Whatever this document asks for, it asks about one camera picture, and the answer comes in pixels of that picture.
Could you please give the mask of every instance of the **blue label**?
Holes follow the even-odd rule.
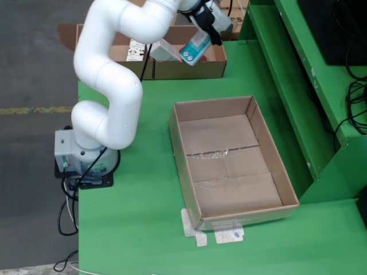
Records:
[[[195,60],[208,43],[210,43],[210,36],[207,33],[198,32],[181,50],[181,57],[186,61]]]

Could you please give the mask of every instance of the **gray control box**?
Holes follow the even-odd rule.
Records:
[[[73,130],[55,131],[55,159],[60,172],[74,172],[72,143],[75,142]]]

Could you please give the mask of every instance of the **paper label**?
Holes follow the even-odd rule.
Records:
[[[225,230],[214,230],[217,243],[241,242],[245,232],[242,226]]]
[[[182,49],[181,57],[186,61],[193,61],[209,43],[210,36],[206,32],[199,30]]]
[[[194,237],[196,239],[197,246],[206,246],[208,244],[208,237],[206,234],[199,230],[194,230],[187,209],[181,209],[181,218],[183,224],[183,231],[185,232],[186,237]]]

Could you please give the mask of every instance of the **open cardboard box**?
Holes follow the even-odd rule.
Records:
[[[60,23],[57,26],[58,36],[61,43],[70,50],[75,50],[77,41],[80,37],[83,25]],[[145,50],[145,56],[143,61],[126,61],[127,52],[130,46],[131,39],[123,34],[116,33],[115,40],[110,50],[110,58],[118,64],[123,65],[126,68],[132,70],[138,77],[142,74],[144,62],[147,57],[147,49]],[[147,68],[144,74],[145,80],[153,79],[153,59],[149,58]]]
[[[169,44],[181,50],[198,32],[195,26],[172,26],[164,36]],[[227,55],[223,45],[212,45],[204,56],[208,62],[190,66],[185,62],[155,62],[154,79],[192,79],[192,78],[221,78],[227,64]]]
[[[83,25],[70,23],[60,23],[57,27],[60,41],[70,50],[75,50],[82,29]],[[180,50],[197,31],[195,26],[171,26],[164,39]],[[110,58],[140,76],[147,50],[143,61],[126,61],[129,44],[130,38],[117,33],[110,50]],[[144,79],[221,78],[227,64],[223,45],[211,46],[205,56],[209,62],[199,61],[195,66],[190,66],[185,62],[155,62],[149,58]]]
[[[196,230],[281,219],[299,206],[253,96],[175,103],[169,125]]]

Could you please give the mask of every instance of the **black monitor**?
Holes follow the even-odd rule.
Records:
[[[367,0],[298,0],[325,62],[367,65]]]
[[[344,17],[347,28],[356,36],[356,40],[367,49],[367,1],[337,0],[340,16]]]

